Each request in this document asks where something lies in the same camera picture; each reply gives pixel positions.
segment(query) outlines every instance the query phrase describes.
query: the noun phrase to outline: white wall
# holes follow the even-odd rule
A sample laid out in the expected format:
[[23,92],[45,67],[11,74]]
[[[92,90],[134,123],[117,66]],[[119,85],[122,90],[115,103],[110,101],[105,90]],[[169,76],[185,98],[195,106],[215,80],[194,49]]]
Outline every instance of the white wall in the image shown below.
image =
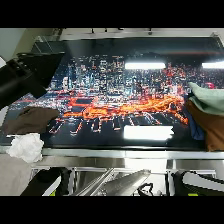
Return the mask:
[[26,28],[0,28],[0,56],[10,60]]

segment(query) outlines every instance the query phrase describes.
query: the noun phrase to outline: brown cloth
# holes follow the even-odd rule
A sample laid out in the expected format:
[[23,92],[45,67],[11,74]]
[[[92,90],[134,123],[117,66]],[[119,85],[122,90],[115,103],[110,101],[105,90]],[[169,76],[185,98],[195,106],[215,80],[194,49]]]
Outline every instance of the brown cloth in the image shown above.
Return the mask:
[[7,135],[25,135],[29,133],[44,133],[50,120],[58,117],[59,111],[51,108],[26,107],[16,120],[5,123],[3,130]]
[[208,151],[224,150],[224,116],[206,114],[191,100],[186,102],[186,107],[196,123],[206,132],[205,141]]

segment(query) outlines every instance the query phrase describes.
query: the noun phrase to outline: light green towel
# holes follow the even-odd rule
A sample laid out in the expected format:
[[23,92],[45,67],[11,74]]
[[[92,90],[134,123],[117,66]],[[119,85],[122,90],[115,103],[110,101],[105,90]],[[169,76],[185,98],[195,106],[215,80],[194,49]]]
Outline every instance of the light green towel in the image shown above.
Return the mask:
[[207,114],[224,115],[224,89],[205,89],[193,82],[188,83],[195,96],[189,99]]

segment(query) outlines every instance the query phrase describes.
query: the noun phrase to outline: crumpled white paper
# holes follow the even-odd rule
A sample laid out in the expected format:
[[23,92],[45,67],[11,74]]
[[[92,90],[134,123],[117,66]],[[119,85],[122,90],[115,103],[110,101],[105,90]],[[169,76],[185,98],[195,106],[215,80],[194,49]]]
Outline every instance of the crumpled white paper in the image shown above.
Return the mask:
[[42,160],[41,150],[44,142],[40,140],[40,134],[15,135],[11,144],[12,146],[6,150],[11,157],[21,158],[27,163]]

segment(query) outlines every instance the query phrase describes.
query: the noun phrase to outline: pile of clothes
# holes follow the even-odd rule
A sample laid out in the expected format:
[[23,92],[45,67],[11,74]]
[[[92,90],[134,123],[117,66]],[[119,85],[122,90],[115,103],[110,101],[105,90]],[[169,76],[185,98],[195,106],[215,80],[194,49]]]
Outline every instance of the pile of clothes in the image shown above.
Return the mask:
[[15,120],[9,120],[3,126],[7,136],[15,137],[6,152],[27,163],[41,160],[44,142],[40,139],[40,134],[45,133],[48,123],[58,116],[59,111],[56,109],[30,106],[24,108]]
[[224,150],[224,90],[205,89],[190,82],[192,94],[185,99],[183,112],[189,120],[191,136],[205,140],[207,150]]

